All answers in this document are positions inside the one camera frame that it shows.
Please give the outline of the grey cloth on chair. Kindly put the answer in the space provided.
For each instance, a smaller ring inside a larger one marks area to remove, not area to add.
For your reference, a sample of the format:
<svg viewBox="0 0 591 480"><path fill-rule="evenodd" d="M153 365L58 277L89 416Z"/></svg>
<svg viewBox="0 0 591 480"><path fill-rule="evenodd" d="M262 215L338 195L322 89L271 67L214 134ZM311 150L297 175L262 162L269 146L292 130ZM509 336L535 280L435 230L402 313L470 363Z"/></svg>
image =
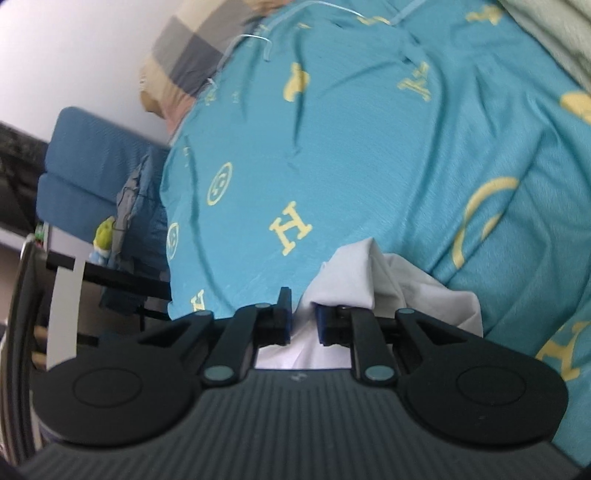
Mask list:
<svg viewBox="0 0 591 480"><path fill-rule="evenodd" d="M112 253L124 259L156 263L162 255L162 210L154 162L146 154L117 195Z"/></svg>

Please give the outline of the checkered pillow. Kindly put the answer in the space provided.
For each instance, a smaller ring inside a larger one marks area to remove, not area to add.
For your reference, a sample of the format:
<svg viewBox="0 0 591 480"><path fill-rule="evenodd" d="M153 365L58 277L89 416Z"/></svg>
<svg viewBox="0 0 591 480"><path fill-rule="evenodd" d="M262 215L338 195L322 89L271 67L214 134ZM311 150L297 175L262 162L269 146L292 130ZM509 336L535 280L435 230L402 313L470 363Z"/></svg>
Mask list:
<svg viewBox="0 0 591 480"><path fill-rule="evenodd" d="M140 69L140 101L173 135L230 43L252 33L284 1L184 1Z"/></svg>

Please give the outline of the white t-shirt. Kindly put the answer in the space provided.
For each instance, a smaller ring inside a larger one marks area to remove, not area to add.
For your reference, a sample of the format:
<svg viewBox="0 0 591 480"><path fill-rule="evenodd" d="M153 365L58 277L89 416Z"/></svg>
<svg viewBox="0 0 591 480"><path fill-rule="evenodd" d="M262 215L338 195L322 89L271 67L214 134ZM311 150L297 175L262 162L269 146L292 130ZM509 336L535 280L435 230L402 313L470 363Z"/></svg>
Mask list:
<svg viewBox="0 0 591 480"><path fill-rule="evenodd" d="M339 247L322 264L298 302L290 344L259 349L256 368L349 368L351 355L347 347L325 347L318 340L315 308L320 305L366 308L386 318L408 307L483 335L481 307L475 293L448 289L403 257L383 253L378 243L368 238Z"/></svg>

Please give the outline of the blue covered chair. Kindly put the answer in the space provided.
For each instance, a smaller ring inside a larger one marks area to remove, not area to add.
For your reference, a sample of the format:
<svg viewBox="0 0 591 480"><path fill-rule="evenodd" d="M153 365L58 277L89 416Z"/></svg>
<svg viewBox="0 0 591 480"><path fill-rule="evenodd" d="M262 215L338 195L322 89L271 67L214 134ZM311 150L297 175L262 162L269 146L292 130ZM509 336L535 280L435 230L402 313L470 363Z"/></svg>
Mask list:
<svg viewBox="0 0 591 480"><path fill-rule="evenodd" d="M58 119L45 155L45 172L37 189L37 216L60 230L90 243L98 225L116 217L117 195L140 160L150 153L159 193L169 149L77 107L67 107ZM163 221L162 255L156 263L113 254L113 267L159 275L167 270Z"/></svg>

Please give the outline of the teal patterned bed sheet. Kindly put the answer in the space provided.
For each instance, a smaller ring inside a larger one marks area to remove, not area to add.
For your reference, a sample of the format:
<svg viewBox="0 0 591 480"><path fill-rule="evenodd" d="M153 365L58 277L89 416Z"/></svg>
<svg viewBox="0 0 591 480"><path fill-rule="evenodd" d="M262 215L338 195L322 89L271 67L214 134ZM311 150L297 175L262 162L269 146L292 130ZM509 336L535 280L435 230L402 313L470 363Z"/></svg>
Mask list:
<svg viewBox="0 0 591 480"><path fill-rule="evenodd" d="M294 1L238 35L160 185L169 315L304 290L374 239L555 369L590 461L590 107L487 1Z"/></svg>

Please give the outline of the light green fleece blanket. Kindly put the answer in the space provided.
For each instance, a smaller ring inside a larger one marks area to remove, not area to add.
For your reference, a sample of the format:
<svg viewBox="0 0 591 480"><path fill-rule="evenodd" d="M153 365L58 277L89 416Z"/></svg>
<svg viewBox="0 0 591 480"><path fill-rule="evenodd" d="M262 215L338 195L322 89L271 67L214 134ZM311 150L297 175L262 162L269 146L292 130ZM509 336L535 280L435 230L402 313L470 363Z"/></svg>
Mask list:
<svg viewBox="0 0 591 480"><path fill-rule="evenodd" d="M590 92L589 0L502 0L501 5Z"/></svg>

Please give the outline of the white black desk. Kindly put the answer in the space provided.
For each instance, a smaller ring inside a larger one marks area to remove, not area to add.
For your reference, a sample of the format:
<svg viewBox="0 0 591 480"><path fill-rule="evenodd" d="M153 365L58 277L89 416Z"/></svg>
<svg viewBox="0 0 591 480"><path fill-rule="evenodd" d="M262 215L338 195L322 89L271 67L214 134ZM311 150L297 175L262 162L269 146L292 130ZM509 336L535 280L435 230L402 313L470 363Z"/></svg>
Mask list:
<svg viewBox="0 0 591 480"><path fill-rule="evenodd" d="M26 240L1 348L1 432L5 459L19 465L42 445L30 393L33 366L51 368L93 346L96 335L80 334L81 319L106 320L97 302L83 301L85 284L125 294L167 300L163 281L100 267L80 258L46 251Z"/></svg>

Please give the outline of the yellow green plush toy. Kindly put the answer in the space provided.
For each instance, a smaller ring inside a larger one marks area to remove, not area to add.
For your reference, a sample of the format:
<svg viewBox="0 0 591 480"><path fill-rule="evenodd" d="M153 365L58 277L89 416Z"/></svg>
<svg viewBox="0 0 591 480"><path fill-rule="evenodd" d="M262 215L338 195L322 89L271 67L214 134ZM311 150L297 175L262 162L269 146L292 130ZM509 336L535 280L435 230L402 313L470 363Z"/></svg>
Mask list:
<svg viewBox="0 0 591 480"><path fill-rule="evenodd" d="M89 256L91 263L99 266L107 264L111 254L114 223L115 218L110 216L98 225L92 241L93 251Z"/></svg>

